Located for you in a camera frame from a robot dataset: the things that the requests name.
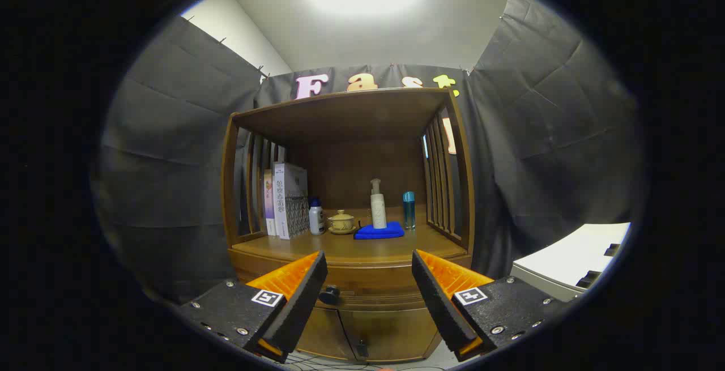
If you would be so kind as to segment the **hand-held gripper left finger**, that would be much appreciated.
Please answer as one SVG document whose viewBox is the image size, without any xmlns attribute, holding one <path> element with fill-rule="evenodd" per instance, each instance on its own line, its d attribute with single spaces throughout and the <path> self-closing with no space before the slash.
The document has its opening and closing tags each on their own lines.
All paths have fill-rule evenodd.
<svg viewBox="0 0 725 371">
<path fill-rule="evenodd" d="M 285 363 L 297 348 L 328 275 L 323 251 L 251 281 L 225 280 L 179 305 L 178 316 L 228 350 Z"/>
</svg>

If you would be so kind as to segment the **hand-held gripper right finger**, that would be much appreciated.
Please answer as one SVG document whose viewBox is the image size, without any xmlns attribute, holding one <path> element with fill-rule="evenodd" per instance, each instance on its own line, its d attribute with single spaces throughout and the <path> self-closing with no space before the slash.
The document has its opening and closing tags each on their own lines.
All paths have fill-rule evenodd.
<svg viewBox="0 0 725 371">
<path fill-rule="evenodd" d="M 567 310 L 515 276 L 492 280 L 420 249 L 411 270 L 438 334 L 461 362 L 509 346 Z"/>
</svg>

